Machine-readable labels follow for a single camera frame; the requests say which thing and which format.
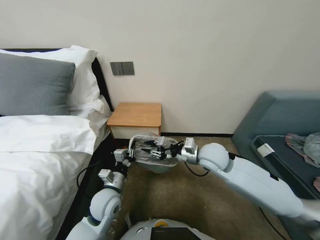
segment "white pillow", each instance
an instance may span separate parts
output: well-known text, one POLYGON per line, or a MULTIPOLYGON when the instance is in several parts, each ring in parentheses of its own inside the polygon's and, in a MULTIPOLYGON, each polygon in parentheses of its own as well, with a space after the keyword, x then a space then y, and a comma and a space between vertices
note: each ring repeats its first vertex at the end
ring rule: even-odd
POLYGON ((96 76, 92 72, 91 63, 97 56, 96 50, 91 50, 76 45, 51 52, 9 52, 0 49, 0 53, 17 56, 50 59, 63 62, 73 62, 76 65, 74 78, 68 98, 70 110, 86 109, 88 104, 93 104, 94 109, 101 109, 103 103, 99 100, 100 90, 96 76))

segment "brown carpet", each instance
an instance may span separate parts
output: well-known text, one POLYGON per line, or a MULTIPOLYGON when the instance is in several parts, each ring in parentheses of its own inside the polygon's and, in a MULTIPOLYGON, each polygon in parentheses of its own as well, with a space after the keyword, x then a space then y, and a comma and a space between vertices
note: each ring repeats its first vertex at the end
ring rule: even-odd
MULTIPOLYGON (((237 153, 230 138, 196 137, 195 141, 199 147, 217 142, 227 151, 237 153)), ((199 174, 205 172, 200 166, 191 165, 190 168, 199 174)), ((184 163, 163 174, 132 164, 117 217, 116 240, 128 230, 125 223, 128 212, 133 224, 149 218, 169 218, 184 222, 217 240, 281 239, 257 206, 213 174, 194 176, 184 163)), ((278 218, 267 210, 265 213, 276 229, 290 239, 278 218)))

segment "white duvet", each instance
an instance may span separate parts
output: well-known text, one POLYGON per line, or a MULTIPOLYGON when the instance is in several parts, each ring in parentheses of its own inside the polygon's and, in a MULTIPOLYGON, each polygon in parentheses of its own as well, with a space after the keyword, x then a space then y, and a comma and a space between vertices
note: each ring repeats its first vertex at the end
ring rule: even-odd
POLYGON ((92 122, 76 116, 0 118, 0 239, 47 239, 93 154, 92 122))

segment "black screen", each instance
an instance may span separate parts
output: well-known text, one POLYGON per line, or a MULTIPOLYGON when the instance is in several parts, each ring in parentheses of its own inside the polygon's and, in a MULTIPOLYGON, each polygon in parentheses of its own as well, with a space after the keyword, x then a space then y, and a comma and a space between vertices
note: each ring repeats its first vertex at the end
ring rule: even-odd
POLYGON ((201 240, 186 227, 153 227, 150 240, 201 240))

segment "headboard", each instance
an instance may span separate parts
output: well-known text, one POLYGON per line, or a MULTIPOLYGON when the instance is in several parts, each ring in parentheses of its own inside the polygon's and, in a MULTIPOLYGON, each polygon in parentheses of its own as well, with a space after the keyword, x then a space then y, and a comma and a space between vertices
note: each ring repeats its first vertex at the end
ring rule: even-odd
MULTIPOLYGON (((35 49, 5 49, 5 50, 11 51, 11 52, 50 52, 50 51, 55 51, 55 50, 59 50, 59 49, 60 48, 35 48, 35 49)), ((103 73, 101 70, 101 66, 100 66, 100 63, 97 58, 94 59, 91 67, 92 67, 92 71, 93 71, 94 75, 97 78, 98 86, 100 89, 100 94, 102 94, 104 96, 104 98, 106 99, 106 101, 110 107, 110 110, 113 112, 113 107, 112 107, 110 96, 108 93, 106 81, 104 79, 104 76, 103 76, 103 73)))

